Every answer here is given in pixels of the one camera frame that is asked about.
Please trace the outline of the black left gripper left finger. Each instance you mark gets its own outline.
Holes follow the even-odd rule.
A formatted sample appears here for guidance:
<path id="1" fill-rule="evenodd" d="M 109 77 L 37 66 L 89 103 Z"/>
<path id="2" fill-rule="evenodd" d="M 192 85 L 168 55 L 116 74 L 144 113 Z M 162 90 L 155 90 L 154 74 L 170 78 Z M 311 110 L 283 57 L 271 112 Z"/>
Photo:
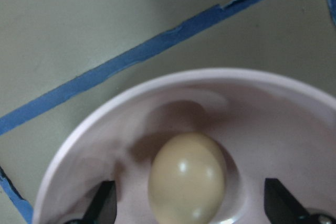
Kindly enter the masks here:
<path id="1" fill-rule="evenodd" d="M 117 190 L 115 181 L 103 181 L 81 218 L 65 223 L 115 223 Z"/>

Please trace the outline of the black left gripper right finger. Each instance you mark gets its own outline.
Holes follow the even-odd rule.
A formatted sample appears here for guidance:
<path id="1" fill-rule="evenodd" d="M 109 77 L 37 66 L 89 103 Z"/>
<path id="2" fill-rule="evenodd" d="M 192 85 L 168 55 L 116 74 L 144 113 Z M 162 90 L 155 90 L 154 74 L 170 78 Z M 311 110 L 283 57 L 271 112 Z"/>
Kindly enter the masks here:
<path id="1" fill-rule="evenodd" d="M 264 212 L 270 223 L 330 223 L 331 216 L 310 213 L 277 178 L 264 182 Z"/>

